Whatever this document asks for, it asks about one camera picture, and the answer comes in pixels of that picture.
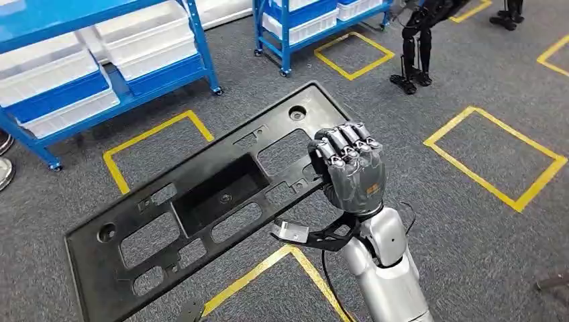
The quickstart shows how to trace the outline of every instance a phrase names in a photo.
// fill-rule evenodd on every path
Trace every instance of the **blue metal shelf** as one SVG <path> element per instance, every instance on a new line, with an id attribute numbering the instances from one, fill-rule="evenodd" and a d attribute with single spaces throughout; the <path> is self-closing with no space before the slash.
<path id="1" fill-rule="evenodd" d="M 163 1 L 96 0 L 81 1 L 75 5 L 70 5 L 69 0 L 19 0 L 9 6 L 0 6 L 0 54 Z M 53 143 L 89 129 L 203 77 L 207 78 L 209 87 L 214 93 L 221 93 L 195 0 L 187 0 L 187 5 L 190 26 L 195 34 L 196 47 L 201 55 L 203 68 L 188 70 L 188 73 L 183 76 L 172 79 L 170 82 L 158 83 L 156 88 L 140 95 L 134 95 L 128 89 L 120 73 L 114 66 L 111 66 L 111 70 L 108 70 L 109 77 L 113 84 L 113 90 L 121 101 L 119 105 L 42 139 L 37 139 L 27 130 L 18 126 L 16 121 L 6 114 L 4 109 L 0 108 L 0 128 L 36 153 L 51 169 L 59 169 L 61 167 L 59 159 L 47 150 L 47 147 Z"/>
<path id="2" fill-rule="evenodd" d="M 388 16 L 387 11 L 389 7 L 393 3 L 393 0 L 386 0 L 382 5 L 370 9 L 356 17 L 353 17 L 350 20 L 342 21 L 338 20 L 338 24 L 325 30 L 319 34 L 316 34 L 310 38 L 307 38 L 301 42 L 293 44 L 292 46 L 289 44 L 289 29 L 291 28 L 289 25 L 289 0 L 282 0 L 282 17 L 280 18 L 282 24 L 282 39 L 280 40 L 275 34 L 266 30 L 262 26 L 262 16 L 265 12 L 268 0 L 253 0 L 253 20 L 255 24 L 255 45 L 256 45 L 256 52 L 262 52 L 263 47 L 266 46 L 271 52 L 277 55 L 281 59 L 280 64 L 280 71 L 281 73 L 286 76 L 291 72 L 291 54 L 300 50 L 310 44 L 318 42 L 332 34 L 345 30 L 353 25 L 356 25 L 369 17 L 374 15 L 378 15 L 379 13 L 384 13 L 383 16 L 383 25 L 388 24 Z M 264 34 L 271 35 L 277 42 L 280 44 L 280 49 L 278 49 L 275 45 L 273 45 L 267 38 L 265 38 Z"/>

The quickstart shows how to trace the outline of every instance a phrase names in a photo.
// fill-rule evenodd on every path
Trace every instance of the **yellow floor tape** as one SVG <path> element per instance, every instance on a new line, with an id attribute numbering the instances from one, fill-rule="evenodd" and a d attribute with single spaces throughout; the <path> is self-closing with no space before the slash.
<path id="1" fill-rule="evenodd" d="M 193 123 L 194 125 L 197 127 L 197 129 L 201 132 L 201 134 L 203 135 L 203 137 L 208 141 L 211 142 L 214 140 L 213 135 L 211 135 L 211 133 L 209 133 L 209 131 L 207 130 L 207 128 L 205 127 L 205 125 L 203 125 L 203 123 L 201 123 L 200 119 L 197 117 L 197 115 L 195 115 L 195 113 L 193 111 L 186 111 L 176 117 L 174 117 L 173 119 L 169 119 L 168 121 L 156 126 L 153 129 L 150 129 L 146 132 L 144 132 L 143 134 L 140 134 L 139 136 L 136 136 L 124 143 L 122 143 L 121 145 L 110 149 L 109 151 L 106 151 L 103 154 L 103 160 L 105 161 L 107 167 L 109 168 L 109 171 L 111 173 L 111 176 L 113 177 L 113 179 L 115 179 L 115 182 L 117 183 L 117 186 L 119 187 L 119 190 L 121 191 L 121 193 L 124 195 L 126 193 L 128 193 L 130 191 L 130 188 L 128 187 L 128 183 L 126 182 L 125 178 L 123 177 L 123 174 L 121 173 L 121 171 L 119 170 L 119 167 L 117 166 L 117 164 L 115 163 L 115 161 L 113 160 L 113 155 L 130 147 L 133 146 L 134 144 L 137 144 L 138 142 L 158 133 L 159 131 L 162 131 L 163 129 L 167 128 L 168 126 L 184 119 L 188 117 Z"/>
<path id="2" fill-rule="evenodd" d="M 328 287 L 328 284 L 320 274 L 310 263 L 308 258 L 302 253 L 302 251 L 294 246 L 285 245 L 281 249 L 277 250 L 271 256 L 267 257 L 264 261 L 262 261 L 259 265 L 253 268 L 249 273 L 245 274 L 240 279 L 236 280 L 233 284 L 229 285 L 225 290 L 221 291 L 218 295 L 215 295 L 213 299 L 209 302 L 205 303 L 205 310 L 203 312 L 203 316 L 210 314 L 213 310 L 215 310 L 218 306 L 220 306 L 225 300 L 227 300 L 231 295 L 237 293 L 237 291 L 241 290 L 247 284 L 249 284 L 252 280 L 257 278 L 257 276 L 261 275 L 265 270 L 269 269 L 271 266 L 275 265 L 279 260 L 283 259 L 286 255 L 293 255 L 294 258 L 300 263 L 302 268 L 306 271 L 310 279 L 316 284 L 316 287 L 322 292 L 324 297 L 330 302 L 334 310 L 338 313 L 342 321 L 350 322 L 348 317 L 342 312 L 340 305 L 334 298 L 332 291 Z"/>
<path id="3" fill-rule="evenodd" d="M 548 59 L 566 44 L 569 44 L 569 35 L 563 37 L 560 41 L 549 47 L 543 54 L 539 55 L 539 57 L 537 57 L 537 62 L 549 69 L 555 70 L 556 72 L 569 77 L 569 72 L 567 70 L 563 70 L 548 62 Z"/>
<path id="4" fill-rule="evenodd" d="M 456 23 L 463 22 L 464 20 L 472 17 L 473 15 L 476 15 L 478 12 L 486 9 L 487 7 L 490 7 L 491 5 L 492 5 L 492 1 L 482 0 L 482 3 L 480 5 L 478 5 L 477 7 L 472 8 L 471 10 L 468 10 L 467 12 L 463 13 L 462 15 L 459 15 L 458 17 L 451 17 L 450 20 L 452 20 Z"/>
<path id="5" fill-rule="evenodd" d="M 524 141 L 525 143 L 529 144 L 530 146 L 534 147 L 535 149 L 539 150 L 541 153 L 549 156 L 554 160 L 554 162 L 537 178 L 537 180 L 530 186 L 530 188 L 525 191 L 521 197 L 517 200 L 513 200 L 512 198 L 508 197 L 505 193 L 502 193 L 496 187 L 494 187 L 491 183 L 471 171 L 471 169 L 467 168 L 465 165 L 460 163 L 457 159 L 453 158 L 450 154 L 443 151 L 439 146 L 436 145 L 436 142 L 442 138 L 445 134 L 447 134 L 453 127 L 459 124 L 461 121 L 466 119 L 470 114 L 477 112 L 484 116 L 485 118 L 492 121 L 497 126 L 503 128 L 511 135 L 515 136 L 516 138 Z M 456 168 L 460 169 L 466 175 L 468 175 L 472 180 L 476 181 L 478 184 L 483 186 L 486 190 L 490 191 L 508 206 L 514 208 L 514 210 L 518 212 L 522 212 L 522 210 L 527 206 L 527 204 L 535 197 L 537 194 L 546 186 L 546 184 L 555 176 L 555 174 L 567 163 L 567 158 L 564 156 L 560 156 L 558 154 L 553 153 L 551 150 L 543 147 L 539 143 L 533 141 L 532 139 L 528 138 L 527 136 L 519 133 L 515 129 L 509 127 L 507 124 L 503 123 L 496 117 L 493 117 L 488 112 L 483 109 L 479 109 L 477 107 L 469 106 L 463 112 L 455 116 L 455 118 L 451 119 L 446 125 L 441 127 L 438 131 L 436 131 L 430 138 L 424 141 L 426 146 L 429 146 L 435 152 L 437 152 L 440 156 L 442 156 L 445 160 L 450 162 Z"/>
<path id="6" fill-rule="evenodd" d="M 340 66 L 338 66 L 337 64 L 335 64 L 333 61 L 331 61 L 330 59 L 326 58 L 321 51 L 332 47 L 333 45 L 347 39 L 350 36 L 356 36 L 358 38 L 360 38 L 361 40 L 367 42 L 368 44 L 370 44 L 371 46 L 375 47 L 377 50 L 383 52 L 385 54 L 385 56 L 383 56 L 382 58 L 372 62 L 371 64 L 369 64 L 368 66 L 365 66 L 364 68 L 353 72 L 353 73 L 349 73 L 346 72 L 344 69 L 342 69 Z M 383 64 L 384 62 L 386 62 L 387 60 L 390 60 L 391 58 L 393 58 L 393 56 L 395 56 L 395 54 L 393 52 L 391 52 L 389 49 L 384 48 L 383 46 L 381 46 L 380 44 L 374 42 L 373 40 L 363 36 L 362 34 L 359 34 L 357 32 L 349 32 L 345 35 L 343 35 L 340 38 L 336 38 L 334 40 L 332 40 L 331 42 L 320 46 L 318 48 L 316 48 L 314 50 L 314 55 L 316 55 L 316 57 L 318 57 L 320 60 L 322 60 L 324 63 L 326 63 L 328 66 L 330 66 L 332 69 L 334 69 L 335 71 L 339 72 L 340 75 L 346 77 L 348 80 L 353 81 L 354 79 L 362 76 L 363 74 L 369 72 L 370 70 L 376 68 L 377 66 Z"/>

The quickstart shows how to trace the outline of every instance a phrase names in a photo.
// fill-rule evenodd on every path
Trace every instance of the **gray carpet floor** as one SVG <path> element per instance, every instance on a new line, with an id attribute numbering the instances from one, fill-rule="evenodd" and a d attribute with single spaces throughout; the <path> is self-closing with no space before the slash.
<path id="1" fill-rule="evenodd" d="M 0 193 L 0 321 L 78 321 L 63 233 L 121 193 L 103 161 L 105 151 L 187 111 L 215 137 L 316 79 L 384 144 L 389 170 L 388 205 L 412 203 L 419 214 L 410 247 L 431 310 L 438 321 L 569 321 L 569 288 L 539 294 L 534 281 L 569 269 L 569 166 L 518 213 L 444 160 L 423 141 L 473 105 L 562 156 L 569 156 L 569 78 L 536 58 L 569 30 L 566 0 L 526 1 L 526 22 L 515 32 L 488 18 L 500 1 L 461 23 L 433 29 L 434 83 L 406 96 L 390 84 L 399 72 L 401 27 L 386 32 L 365 25 L 352 31 L 396 53 L 395 58 L 349 81 L 316 58 L 297 52 L 293 75 L 283 78 L 265 57 L 253 55 L 252 18 L 207 32 L 225 95 L 214 97 L 199 81 L 60 142 L 52 151 L 64 171 L 47 170 L 16 144 L 7 153 L 17 168 Z M 379 18 L 368 21 L 377 26 Z M 348 72 L 381 57 L 350 38 L 324 54 Z M 569 46 L 551 57 L 569 68 Z M 517 199 L 552 159 L 510 136 L 488 119 L 471 115 L 439 146 Z M 182 120 L 114 155 L 129 186 L 152 178 L 206 144 Z M 338 213 L 315 193 L 283 216 L 322 228 Z M 218 231 L 220 238 L 240 220 Z M 171 226 L 154 225 L 126 242 L 129 263 L 147 248 L 171 240 Z M 282 244 L 264 227 L 184 281 L 130 321 L 175 321 L 190 299 L 208 301 L 269 257 Z M 322 274 L 319 252 L 302 250 Z M 339 254 L 328 258 L 339 296 L 358 321 L 370 321 L 354 278 Z M 298 261 L 286 256 L 222 303 L 210 321 L 340 321 Z"/>

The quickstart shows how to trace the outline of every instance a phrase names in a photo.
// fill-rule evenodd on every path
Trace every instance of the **humanoid robot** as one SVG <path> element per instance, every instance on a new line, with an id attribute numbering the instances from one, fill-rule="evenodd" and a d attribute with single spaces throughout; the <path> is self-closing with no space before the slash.
<path id="1" fill-rule="evenodd" d="M 419 271 L 407 245 L 399 213 L 384 207 L 385 166 L 382 146 L 363 123 L 322 129 L 309 144 L 314 170 L 325 182 L 324 195 L 344 214 L 322 231 L 277 219 L 272 235 L 290 244 L 322 250 L 342 250 L 350 272 L 358 279 L 368 310 L 376 322 L 433 322 L 419 285 Z M 346 225 L 344 235 L 336 231 Z"/>
<path id="2" fill-rule="evenodd" d="M 429 77 L 431 61 L 431 28 L 437 23 L 455 15 L 470 0 L 405 0 L 403 9 L 412 9 L 411 18 L 403 28 L 403 55 L 401 56 L 401 75 L 391 75 L 390 81 L 412 95 L 417 92 L 413 82 L 426 87 L 433 81 Z M 419 58 L 415 67 L 415 36 L 419 37 Z"/>
<path id="3" fill-rule="evenodd" d="M 509 31 L 516 29 L 516 23 L 522 23 L 524 18 L 521 16 L 523 0 L 504 1 L 505 10 L 498 11 L 495 17 L 490 18 L 490 22 L 501 25 Z"/>

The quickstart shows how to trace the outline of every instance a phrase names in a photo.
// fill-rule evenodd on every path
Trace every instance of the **robot finger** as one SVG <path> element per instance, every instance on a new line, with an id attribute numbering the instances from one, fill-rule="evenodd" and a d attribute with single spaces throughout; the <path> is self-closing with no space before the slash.
<path id="1" fill-rule="evenodd" d="M 316 158 L 323 160 L 327 165 L 344 166 L 344 161 L 338 156 L 327 138 L 311 141 L 308 145 L 308 152 L 313 161 L 313 166 L 315 162 L 318 163 L 315 160 Z"/>
<path id="2" fill-rule="evenodd" d="M 355 149 L 348 143 L 340 128 L 335 127 L 325 132 L 326 137 L 334 146 L 335 150 L 341 158 L 345 158 L 346 162 L 357 158 L 359 155 Z"/>
<path id="3" fill-rule="evenodd" d="M 372 148 L 365 142 L 365 140 L 362 140 L 360 135 L 354 130 L 357 126 L 358 124 L 356 123 L 345 123 L 340 125 L 339 129 L 357 152 L 361 153 L 371 151 Z"/>
<path id="4" fill-rule="evenodd" d="M 319 129 L 318 132 L 314 135 L 314 140 L 322 140 L 323 138 L 327 138 L 326 132 L 331 130 L 330 128 L 323 128 Z"/>
<path id="5" fill-rule="evenodd" d="M 352 129 L 360 136 L 361 140 L 370 146 L 373 150 L 381 150 L 383 146 L 379 144 L 376 140 L 371 137 L 370 132 L 366 129 L 366 126 L 360 122 L 355 124 L 350 124 Z"/>

